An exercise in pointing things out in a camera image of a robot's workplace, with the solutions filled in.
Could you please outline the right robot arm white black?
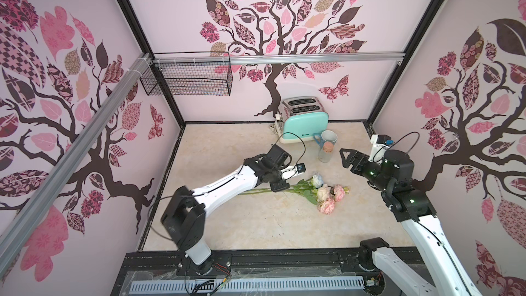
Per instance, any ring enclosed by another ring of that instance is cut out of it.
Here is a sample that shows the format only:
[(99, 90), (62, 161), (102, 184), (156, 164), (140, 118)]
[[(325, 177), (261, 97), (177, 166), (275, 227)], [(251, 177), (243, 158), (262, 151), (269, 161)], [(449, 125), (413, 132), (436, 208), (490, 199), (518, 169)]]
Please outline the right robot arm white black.
[(379, 270), (405, 295), (479, 295), (452, 249), (426, 193), (412, 186), (414, 163), (409, 155), (385, 149), (379, 162), (354, 149), (341, 149), (342, 165), (377, 189), (416, 246), (431, 282), (406, 264), (382, 238), (361, 241), (358, 262), (365, 271)]

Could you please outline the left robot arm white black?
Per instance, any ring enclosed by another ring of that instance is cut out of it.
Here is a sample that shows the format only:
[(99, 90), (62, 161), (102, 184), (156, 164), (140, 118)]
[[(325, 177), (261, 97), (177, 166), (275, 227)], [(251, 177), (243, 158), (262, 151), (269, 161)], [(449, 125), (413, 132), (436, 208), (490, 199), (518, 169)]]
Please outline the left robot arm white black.
[(261, 184), (269, 184), (274, 193), (289, 189), (288, 180), (304, 172), (304, 164), (293, 164), (288, 152), (273, 145), (268, 153), (245, 159), (234, 172), (212, 184), (193, 190), (180, 187), (160, 223), (179, 251), (195, 265), (210, 264), (212, 250), (204, 238), (205, 221), (217, 208)]

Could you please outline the artificial flower bouquet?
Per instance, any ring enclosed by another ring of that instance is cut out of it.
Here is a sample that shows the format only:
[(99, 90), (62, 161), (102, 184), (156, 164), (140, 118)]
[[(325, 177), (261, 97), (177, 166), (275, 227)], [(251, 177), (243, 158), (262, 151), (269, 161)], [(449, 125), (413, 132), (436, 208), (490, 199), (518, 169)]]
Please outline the artificial flower bouquet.
[(319, 173), (307, 180), (300, 180), (284, 190), (286, 193), (299, 195), (317, 207), (324, 215), (331, 215), (336, 205), (349, 193), (349, 188), (339, 184), (329, 185)]

